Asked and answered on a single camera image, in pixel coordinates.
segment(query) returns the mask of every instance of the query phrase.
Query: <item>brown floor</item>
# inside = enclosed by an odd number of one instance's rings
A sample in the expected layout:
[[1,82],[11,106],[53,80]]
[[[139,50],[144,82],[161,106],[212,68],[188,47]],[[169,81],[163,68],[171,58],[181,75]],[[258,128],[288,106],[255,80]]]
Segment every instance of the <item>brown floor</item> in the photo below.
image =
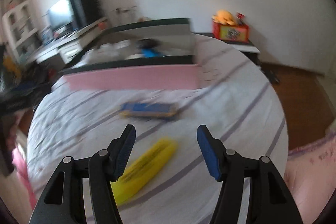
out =
[[316,74],[278,65],[262,67],[271,69],[280,80],[273,87],[285,112],[289,149],[324,137],[335,117]]

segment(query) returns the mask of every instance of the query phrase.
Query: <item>desk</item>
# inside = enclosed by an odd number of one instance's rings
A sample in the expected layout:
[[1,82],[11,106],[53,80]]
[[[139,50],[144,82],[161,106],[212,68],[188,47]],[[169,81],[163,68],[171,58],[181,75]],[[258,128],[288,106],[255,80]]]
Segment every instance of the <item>desk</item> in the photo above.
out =
[[[202,89],[74,91],[59,79],[39,105],[28,135],[27,168],[36,197],[63,157],[92,156],[119,138],[128,123],[137,133],[129,162],[165,136],[176,139],[179,148],[129,203],[118,207],[124,223],[209,223],[221,183],[209,175],[197,144],[200,124],[206,124],[214,138],[244,157],[269,156],[283,175],[287,126],[269,81],[232,46],[202,35],[196,35],[196,43],[201,80],[206,84]],[[130,100],[177,103],[179,119],[120,117],[120,105]],[[246,180],[239,224],[245,223],[249,188]],[[88,180],[83,181],[83,194],[87,223],[92,224]]]
[[103,21],[107,21],[107,18],[100,18],[72,35],[61,37],[46,46],[40,47],[27,59],[25,65],[34,61],[42,63],[59,55],[60,58],[58,59],[58,62],[63,61],[63,64],[57,64],[56,66],[64,66],[101,33],[98,24]]

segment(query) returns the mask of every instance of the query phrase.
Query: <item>white tablecloth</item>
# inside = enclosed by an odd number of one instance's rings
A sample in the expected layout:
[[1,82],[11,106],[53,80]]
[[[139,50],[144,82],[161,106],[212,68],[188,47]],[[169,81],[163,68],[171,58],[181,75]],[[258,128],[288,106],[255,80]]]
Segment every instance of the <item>white tablecloth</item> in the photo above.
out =
[[[279,99],[251,61],[230,45],[195,35],[202,70],[198,90],[69,90],[61,78],[38,107],[28,136],[27,167],[37,198],[63,157],[90,157],[107,148],[127,124],[136,128],[133,162],[163,136],[179,149],[167,165],[128,204],[119,207],[124,223],[209,223],[221,183],[209,175],[196,140],[205,124],[215,138],[244,157],[268,155],[283,175],[287,126]],[[179,120],[121,118],[126,101],[177,103]],[[94,223],[88,180],[84,180],[88,223]],[[239,223],[248,208],[245,181]]]

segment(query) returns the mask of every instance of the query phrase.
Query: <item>stuffed toy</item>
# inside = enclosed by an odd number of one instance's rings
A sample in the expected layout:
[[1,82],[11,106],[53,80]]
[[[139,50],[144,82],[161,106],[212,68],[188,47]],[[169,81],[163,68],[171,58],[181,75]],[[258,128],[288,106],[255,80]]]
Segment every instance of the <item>stuffed toy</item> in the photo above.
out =
[[233,15],[225,10],[218,10],[217,15],[213,15],[212,19],[214,20],[214,22],[221,23],[223,25],[231,25],[231,26],[237,25]]

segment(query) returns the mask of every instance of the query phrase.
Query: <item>storage box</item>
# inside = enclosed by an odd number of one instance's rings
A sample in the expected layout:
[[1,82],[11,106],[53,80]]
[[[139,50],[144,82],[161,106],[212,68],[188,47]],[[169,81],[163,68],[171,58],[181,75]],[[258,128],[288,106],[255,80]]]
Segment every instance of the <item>storage box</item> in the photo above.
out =
[[223,25],[212,22],[212,33],[215,38],[220,40],[229,40],[237,42],[249,42],[249,27],[248,25]]

